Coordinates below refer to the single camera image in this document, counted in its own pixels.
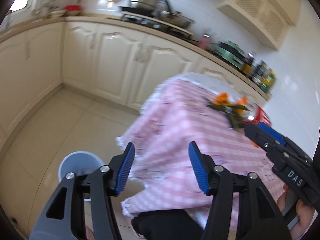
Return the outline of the person right hand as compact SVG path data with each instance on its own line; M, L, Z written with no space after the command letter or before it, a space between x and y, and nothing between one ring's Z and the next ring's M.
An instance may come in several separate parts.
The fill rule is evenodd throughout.
M277 206L280 211L283 211L285 208L285 200L289 191L289 187L283 185L284 192L280 195L277 200ZM299 239L304 235L308 227L310 226L315 209L313 207L306 206L300 199L296 204L296 213L299 218L298 223L290 230L292 239Z

